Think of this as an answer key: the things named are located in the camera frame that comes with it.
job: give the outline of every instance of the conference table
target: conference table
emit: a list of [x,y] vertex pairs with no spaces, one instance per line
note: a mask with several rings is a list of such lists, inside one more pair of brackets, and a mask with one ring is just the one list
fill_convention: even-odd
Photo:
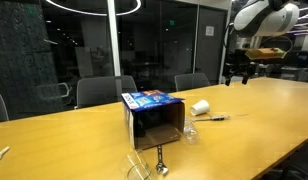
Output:
[[[169,168],[158,179],[258,179],[308,141],[308,83],[272,78],[172,93],[185,100],[185,116],[229,115],[195,122],[196,144],[162,145]],[[199,117],[190,107],[205,99]],[[0,179],[124,179],[129,144],[121,102],[0,123]],[[150,168],[157,149],[143,152]]]

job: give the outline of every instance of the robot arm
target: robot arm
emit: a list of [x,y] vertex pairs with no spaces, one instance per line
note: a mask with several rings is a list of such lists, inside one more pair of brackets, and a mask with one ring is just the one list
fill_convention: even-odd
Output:
[[240,37],[279,36],[293,28],[299,9],[290,0],[249,0],[234,19]]

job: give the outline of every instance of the glass wall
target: glass wall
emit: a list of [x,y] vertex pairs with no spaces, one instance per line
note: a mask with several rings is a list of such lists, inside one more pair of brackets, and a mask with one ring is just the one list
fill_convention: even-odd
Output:
[[[52,2],[107,13],[106,0]],[[45,0],[0,0],[0,94],[10,119],[71,110],[79,79],[114,75],[108,24]]]
[[[116,0],[116,11],[136,1]],[[175,91],[174,76],[191,73],[197,5],[143,0],[134,13],[118,16],[122,74],[133,76],[138,90]]]

